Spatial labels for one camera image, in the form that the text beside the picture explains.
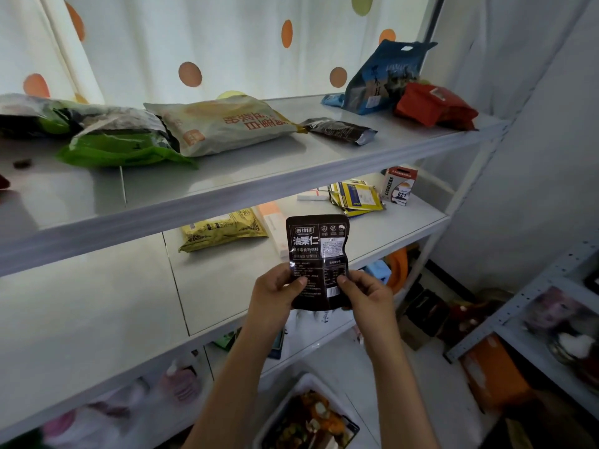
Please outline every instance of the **barcode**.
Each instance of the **barcode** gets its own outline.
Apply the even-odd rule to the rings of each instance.
[[[331,287],[326,289],[326,297],[333,297],[340,293],[339,287]]]

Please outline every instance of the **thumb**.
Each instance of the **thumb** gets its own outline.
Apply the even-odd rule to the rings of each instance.
[[[352,302],[352,306],[355,306],[359,299],[366,297],[366,295],[362,293],[362,290],[344,275],[337,277],[337,283],[343,290],[343,293],[348,295],[349,300]]]
[[[295,297],[302,292],[308,283],[308,279],[306,277],[299,277],[293,282],[291,282],[286,287],[283,287],[281,293],[288,301],[293,301]]]

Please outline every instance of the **blue object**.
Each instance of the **blue object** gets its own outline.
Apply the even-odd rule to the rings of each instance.
[[[418,79],[426,52],[436,45],[384,39],[348,83],[343,108],[365,115],[397,104],[406,85]]]
[[[345,100],[345,94],[325,94],[320,103],[322,105],[330,105],[331,107],[343,107],[343,101]]]
[[[384,284],[386,284],[389,277],[391,277],[391,270],[383,260],[377,260],[371,264],[367,264],[362,269]]]

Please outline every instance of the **forearm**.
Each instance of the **forearm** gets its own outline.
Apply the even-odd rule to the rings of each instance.
[[[399,334],[370,351],[378,399],[383,449],[437,449],[416,379]]]
[[[244,327],[182,449],[240,448],[274,336]]]

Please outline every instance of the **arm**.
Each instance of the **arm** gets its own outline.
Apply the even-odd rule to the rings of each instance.
[[[337,278],[352,302],[353,314],[373,363],[383,449],[437,449],[438,443],[395,320],[391,289],[364,271]]]
[[[245,443],[264,361],[307,282],[300,277],[285,286],[290,277],[289,264],[282,263],[256,280],[243,329],[182,449],[235,449]]]

